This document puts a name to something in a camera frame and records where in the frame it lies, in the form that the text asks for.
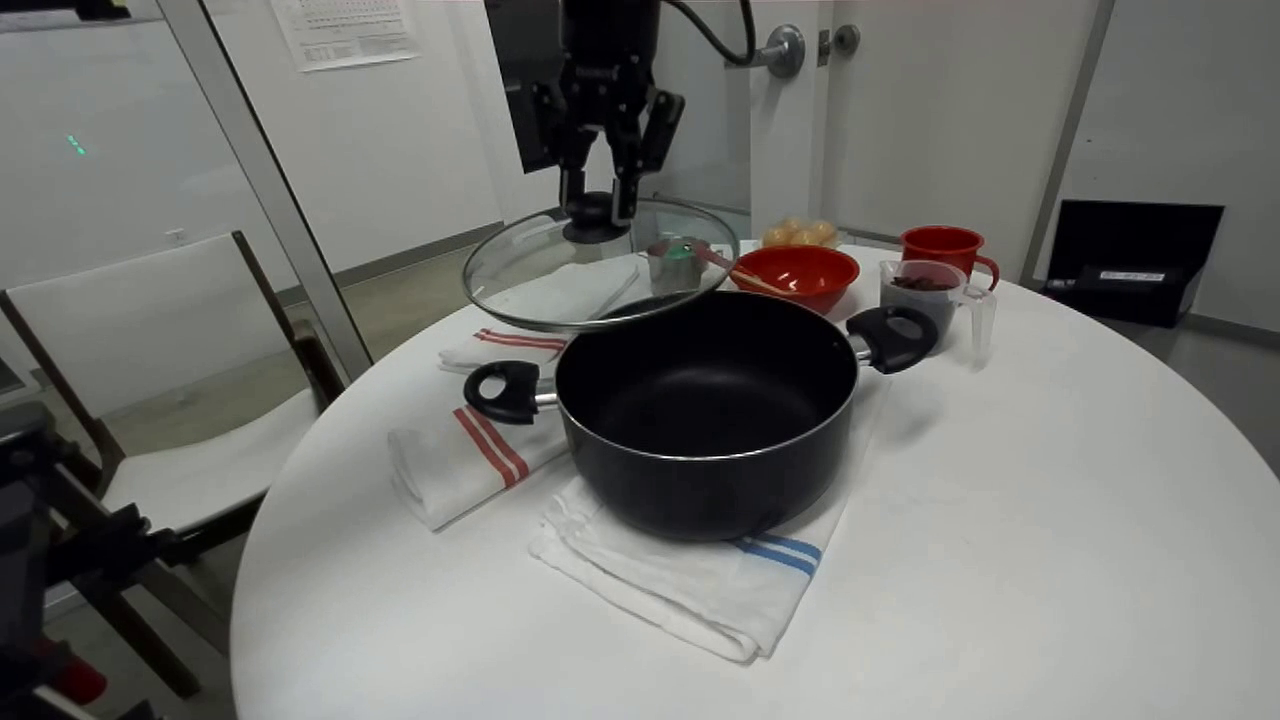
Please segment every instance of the red cup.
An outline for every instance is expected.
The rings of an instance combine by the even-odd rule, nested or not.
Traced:
[[[984,236],[973,228],[927,223],[927,228],[904,232],[904,261],[955,263],[963,277],[973,277],[973,268],[981,263],[991,271],[991,288],[996,288],[1002,263],[991,257],[981,257],[981,249],[984,249]]]

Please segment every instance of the chair leg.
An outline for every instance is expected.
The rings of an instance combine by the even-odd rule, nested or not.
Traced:
[[[187,664],[153,633],[153,625],[115,587],[91,578],[72,583],[176,695],[187,698],[202,690]]]
[[[138,572],[138,583],[143,583],[171,617],[182,617],[208,649],[228,654],[228,611],[208,604],[187,578],[182,578],[159,559],[143,565]]]

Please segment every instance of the black handle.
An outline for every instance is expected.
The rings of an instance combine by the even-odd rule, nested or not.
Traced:
[[[868,341],[882,371],[904,371],[938,348],[938,325],[911,308],[873,308],[850,319],[850,337]]]
[[[531,422],[537,377],[539,377],[537,362],[519,362],[519,360],[481,362],[463,384],[463,399],[487,419]],[[506,392],[481,397],[484,378],[506,378]]]

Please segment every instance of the blue stripe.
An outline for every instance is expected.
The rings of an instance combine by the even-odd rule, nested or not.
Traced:
[[[782,542],[782,549],[791,549],[800,557],[810,557],[813,565],[823,559],[823,551],[815,542],[804,542],[804,540],[791,540],[791,535],[755,535],[759,542]]]
[[[800,559],[800,557],[790,557],[790,551],[778,551],[778,549],[763,549],[763,542],[740,540],[736,549],[748,551],[748,557],[763,557],[763,559],[790,565],[790,567],[795,567],[795,572],[804,572],[804,576],[815,572],[815,565],[810,565],[810,559]]]

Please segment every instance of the red bowl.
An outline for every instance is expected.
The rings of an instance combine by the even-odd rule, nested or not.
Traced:
[[[813,313],[834,313],[857,278],[857,261],[815,242],[755,249],[731,263],[731,283],[752,295],[782,295]]]

